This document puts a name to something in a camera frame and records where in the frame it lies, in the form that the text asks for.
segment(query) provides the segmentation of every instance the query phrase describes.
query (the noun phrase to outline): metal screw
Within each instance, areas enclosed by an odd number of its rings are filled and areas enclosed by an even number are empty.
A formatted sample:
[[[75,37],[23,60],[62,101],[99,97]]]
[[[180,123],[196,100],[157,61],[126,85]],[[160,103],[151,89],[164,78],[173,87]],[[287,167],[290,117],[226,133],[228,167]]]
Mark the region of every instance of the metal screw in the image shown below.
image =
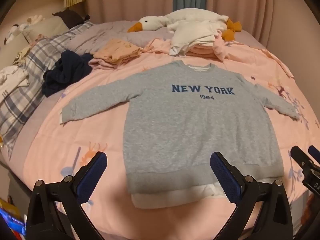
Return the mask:
[[[251,176],[245,176],[244,177],[245,178],[245,180],[247,181],[247,182],[253,182],[253,177],[251,177]]]
[[[64,178],[64,181],[65,181],[65,182],[70,182],[70,181],[72,181],[72,179],[73,179],[72,176],[66,176],[66,177]]]
[[[36,182],[36,186],[37,187],[39,187],[39,186],[41,186],[42,185],[42,183],[43,183],[43,181],[40,179],[40,180],[37,180],[37,182]]]
[[[276,180],[276,184],[277,184],[278,186],[282,186],[282,181],[279,180],[279,179],[277,179],[277,180]]]

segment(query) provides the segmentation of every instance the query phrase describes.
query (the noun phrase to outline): pink bedsheet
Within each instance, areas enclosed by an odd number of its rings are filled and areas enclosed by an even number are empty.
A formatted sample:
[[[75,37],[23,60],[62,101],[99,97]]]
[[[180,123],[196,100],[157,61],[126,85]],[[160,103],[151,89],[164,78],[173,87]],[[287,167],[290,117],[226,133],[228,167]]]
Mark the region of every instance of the pink bedsheet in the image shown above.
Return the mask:
[[[165,44],[157,41],[165,51]],[[259,83],[295,105],[300,121],[269,110],[281,155],[284,161],[284,184],[290,202],[306,190],[302,185],[300,167],[291,160],[289,150],[298,145],[307,152],[313,144],[320,148],[318,120],[306,98],[297,87],[289,69],[266,50],[252,49],[236,42],[225,44],[224,62],[198,57],[169,57],[165,53],[142,54],[119,70],[94,70],[80,82],[68,87],[42,124],[28,152],[24,181],[33,188],[38,179],[46,183],[61,181],[76,173],[98,150],[108,156],[108,167],[101,177],[84,210],[98,230],[128,239],[213,239],[233,212],[234,205],[224,197],[207,198],[182,206],[156,210],[137,209],[126,190],[122,155],[124,122],[129,103],[120,104],[90,118],[59,125],[59,113],[72,98],[84,91],[127,76],[182,59],[186,64],[204,66],[209,62],[238,72],[252,83]],[[258,209],[247,228],[252,227]]]

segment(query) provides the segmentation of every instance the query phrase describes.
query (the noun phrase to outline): blue gripper pad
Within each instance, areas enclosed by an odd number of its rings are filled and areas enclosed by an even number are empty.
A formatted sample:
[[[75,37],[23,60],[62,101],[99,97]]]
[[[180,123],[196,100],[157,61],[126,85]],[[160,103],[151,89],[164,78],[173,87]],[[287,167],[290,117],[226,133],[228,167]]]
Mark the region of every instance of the blue gripper pad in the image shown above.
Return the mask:
[[[215,152],[211,155],[210,166],[220,182],[223,191],[227,195],[228,200],[238,205],[242,196],[241,186],[230,171],[230,168],[232,169],[231,165],[220,152]]]
[[[87,203],[94,191],[99,179],[107,167],[107,156],[103,152],[98,152],[87,164],[88,170],[83,175],[76,187],[77,202]]]
[[[317,148],[311,145],[308,149],[308,152],[320,164],[320,152],[317,150]]]

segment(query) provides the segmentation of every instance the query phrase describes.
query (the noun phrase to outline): goose beak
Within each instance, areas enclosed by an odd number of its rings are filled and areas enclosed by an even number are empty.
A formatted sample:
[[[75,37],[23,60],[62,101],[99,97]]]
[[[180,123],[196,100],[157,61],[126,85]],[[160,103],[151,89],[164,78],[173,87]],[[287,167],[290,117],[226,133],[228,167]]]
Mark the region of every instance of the goose beak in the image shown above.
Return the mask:
[[[132,33],[132,32],[141,32],[141,31],[143,31],[141,22],[137,22],[135,25],[133,25],[133,26],[128,30],[129,33]]]

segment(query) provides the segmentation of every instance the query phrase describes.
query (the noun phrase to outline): plaid pillow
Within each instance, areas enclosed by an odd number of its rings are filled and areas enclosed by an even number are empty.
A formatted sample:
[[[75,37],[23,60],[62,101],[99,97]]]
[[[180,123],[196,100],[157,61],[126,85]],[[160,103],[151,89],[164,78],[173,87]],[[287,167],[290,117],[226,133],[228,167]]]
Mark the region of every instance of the plaid pillow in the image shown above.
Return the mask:
[[[44,72],[54,67],[66,50],[65,44],[74,35],[92,25],[86,21],[61,35],[44,38],[28,53],[25,69],[29,74],[29,86],[18,87],[0,104],[0,134],[8,148],[9,159],[20,130],[44,98],[41,92]]]

